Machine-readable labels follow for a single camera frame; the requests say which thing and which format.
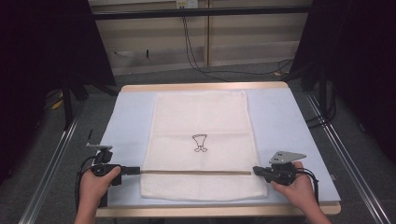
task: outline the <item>finger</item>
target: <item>finger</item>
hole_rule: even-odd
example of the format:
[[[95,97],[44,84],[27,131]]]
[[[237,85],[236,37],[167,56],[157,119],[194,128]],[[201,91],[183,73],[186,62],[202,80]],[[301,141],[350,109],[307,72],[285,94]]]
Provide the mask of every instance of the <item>finger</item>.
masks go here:
[[[304,168],[304,167],[303,167],[303,163],[300,162],[300,161],[294,161],[294,162],[293,162],[293,165],[294,165],[295,168],[297,168],[297,169]]]
[[[111,182],[119,173],[121,172],[121,167],[116,166],[113,169],[111,169],[110,172],[108,172],[107,175],[104,176],[104,178],[108,181]]]

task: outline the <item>black handheld device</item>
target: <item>black handheld device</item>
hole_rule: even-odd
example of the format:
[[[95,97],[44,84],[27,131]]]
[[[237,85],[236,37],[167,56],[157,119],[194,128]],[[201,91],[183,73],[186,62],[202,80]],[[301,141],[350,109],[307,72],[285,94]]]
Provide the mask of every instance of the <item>black handheld device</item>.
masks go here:
[[[87,144],[87,147],[93,147],[99,150],[99,153],[96,156],[92,156],[87,158],[82,164],[78,171],[77,180],[76,180],[76,190],[75,190],[75,197],[76,197],[76,208],[78,208],[79,203],[79,185],[80,179],[82,178],[83,173],[82,168],[84,164],[90,160],[94,159],[93,166],[90,168],[94,175],[96,176],[104,176],[107,175],[114,167],[119,166],[121,168],[120,173],[111,181],[111,186],[117,186],[122,183],[122,175],[140,175],[140,167],[127,167],[121,166],[119,164],[108,164],[111,161],[113,153],[110,152],[112,146],[99,146],[99,145],[90,145]],[[102,197],[101,202],[99,203],[99,207],[107,207],[107,192]]]
[[[278,184],[288,186],[292,184],[297,174],[309,175],[314,183],[315,198],[318,203],[318,180],[314,174],[305,168],[296,168],[292,161],[305,158],[305,154],[287,151],[278,151],[270,160],[271,167],[253,167],[255,175],[263,176],[267,183],[275,181]]]

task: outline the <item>gray carpet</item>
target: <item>gray carpet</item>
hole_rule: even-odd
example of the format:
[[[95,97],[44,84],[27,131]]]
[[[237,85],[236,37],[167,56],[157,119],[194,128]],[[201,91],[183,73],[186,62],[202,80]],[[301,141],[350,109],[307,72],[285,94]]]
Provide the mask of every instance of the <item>gray carpet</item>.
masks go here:
[[[277,69],[277,63],[234,65],[216,68],[227,71],[263,72]],[[236,73],[211,73],[227,81],[270,81],[280,80],[274,75],[243,75]],[[224,81],[207,77],[192,69],[157,72],[116,77],[120,89],[127,84],[151,83],[190,83]],[[315,113],[308,103],[306,95],[300,88],[300,80],[289,83],[294,97],[306,119],[313,118]],[[83,104],[74,102],[74,108],[82,106],[82,114],[74,135],[67,147],[64,158],[54,177],[47,197],[41,207],[35,223],[73,223],[75,211],[74,184],[76,171],[80,163],[94,152],[85,148],[87,142],[100,143],[106,125],[110,119],[116,97],[106,95],[96,89],[88,88],[90,98]],[[342,99],[336,100],[337,115],[332,121],[334,129],[339,133],[352,159],[363,174],[377,198],[385,207],[389,219],[396,222],[396,166],[389,161],[378,148],[375,140],[362,133],[359,123]],[[19,163],[13,169],[13,176],[0,186],[0,223],[18,223],[21,215],[35,192],[42,174],[63,133],[64,112],[47,109],[36,130],[35,141],[32,142],[29,153],[21,156]],[[329,172],[337,176],[334,184],[341,196],[342,211],[332,216],[333,223],[375,223],[364,201],[352,183],[346,169],[335,153],[332,143],[321,127],[311,129],[318,145],[320,154]],[[213,223],[213,219],[178,218],[166,219],[165,223]],[[222,223],[224,219],[215,220]],[[227,219],[229,223],[243,223],[246,219]],[[98,223],[113,223],[112,219],[100,219]],[[119,219],[118,223],[149,223],[148,219]]]

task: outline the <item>white towel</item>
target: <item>white towel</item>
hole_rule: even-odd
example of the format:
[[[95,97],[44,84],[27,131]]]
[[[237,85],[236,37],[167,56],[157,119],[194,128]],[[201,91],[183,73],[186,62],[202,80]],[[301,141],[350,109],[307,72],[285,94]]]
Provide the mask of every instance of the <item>white towel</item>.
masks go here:
[[[262,198],[267,187],[254,175],[256,165],[243,91],[158,94],[142,167],[143,197],[213,202]]]

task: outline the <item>black line drawing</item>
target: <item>black line drawing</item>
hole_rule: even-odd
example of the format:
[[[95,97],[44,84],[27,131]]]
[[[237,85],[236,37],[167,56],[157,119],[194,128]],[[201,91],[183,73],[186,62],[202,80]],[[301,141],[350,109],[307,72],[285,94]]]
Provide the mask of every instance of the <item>black line drawing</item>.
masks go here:
[[[207,148],[204,147],[205,139],[207,138],[207,134],[196,134],[192,136],[192,139],[197,143],[198,148],[195,149],[196,152],[203,151],[206,152]]]

